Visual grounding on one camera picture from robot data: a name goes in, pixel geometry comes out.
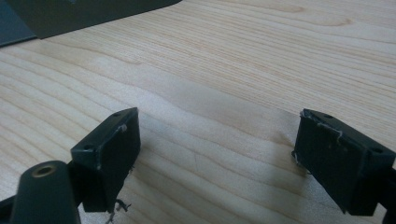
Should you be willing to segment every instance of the light wood surface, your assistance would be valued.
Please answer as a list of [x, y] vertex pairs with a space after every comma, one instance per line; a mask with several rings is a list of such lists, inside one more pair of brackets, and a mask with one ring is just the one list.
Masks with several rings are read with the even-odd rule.
[[[0, 49], [0, 198], [111, 113], [142, 151], [114, 223], [380, 223], [290, 153], [304, 107], [396, 146], [396, 2], [183, 0]], [[105, 223], [108, 214], [85, 214]]]

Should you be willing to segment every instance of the wood grain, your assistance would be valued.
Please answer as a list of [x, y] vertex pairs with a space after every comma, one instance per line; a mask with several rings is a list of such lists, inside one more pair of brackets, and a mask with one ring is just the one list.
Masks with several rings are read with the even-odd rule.
[[183, 0], [2, 48], [0, 196], [137, 106], [115, 223], [380, 223], [381, 206], [343, 215], [290, 152], [304, 107], [395, 146], [394, 24], [394, 1]]

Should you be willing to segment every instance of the black object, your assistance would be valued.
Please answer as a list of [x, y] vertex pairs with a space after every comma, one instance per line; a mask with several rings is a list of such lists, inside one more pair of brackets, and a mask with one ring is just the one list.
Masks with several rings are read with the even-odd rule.
[[75, 147], [73, 160], [47, 161], [21, 176], [17, 195], [0, 202], [0, 223], [79, 223], [86, 212], [114, 212], [140, 151], [137, 108], [108, 117]]
[[[0, 47], [15, 43], [27, 35], [24, 23], [34, 36], [42, 39], [60, 35], [103, 22], [114, 21], [124, 17], [137, 15], [162, 7], [169, 7], [181, 0], [7, 0], [12, 9], [19, 15], [21, 21], [4, 20], [0, 26], [0, 40], [7, 34], [4, 30], [18, 31], [13, 39], [0, 41]], [[0, 0], [0, 15], [12, 13], [5, 0]]]
[[396, 214], [396, 153], [342, 121], [304, 109], [292, 155], [343, 212], [372, 216], [382, 203], [388, 217]]

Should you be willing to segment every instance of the wooden table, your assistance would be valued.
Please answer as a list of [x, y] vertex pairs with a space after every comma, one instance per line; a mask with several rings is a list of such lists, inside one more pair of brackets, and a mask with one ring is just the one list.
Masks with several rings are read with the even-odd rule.
[[137, 106], [114, 223], [380, 223], [381, 206], [343, 215], [290, 152], [305, 107], [395, 148], [395, 24], [393, 0], [183, 0], [2, 48], [0, 196]]

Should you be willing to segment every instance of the tabletop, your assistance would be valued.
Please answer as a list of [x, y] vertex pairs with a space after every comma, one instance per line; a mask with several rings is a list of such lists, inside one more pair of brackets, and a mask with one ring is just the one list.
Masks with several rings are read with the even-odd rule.
[[344, 215], [290, 153], [303, 108], [395, 149], [395, 24], [393, 0], [183, 0], [2, 48], [0, 196], [138, 107], [114, 223], [381, 223], [382, 206]]

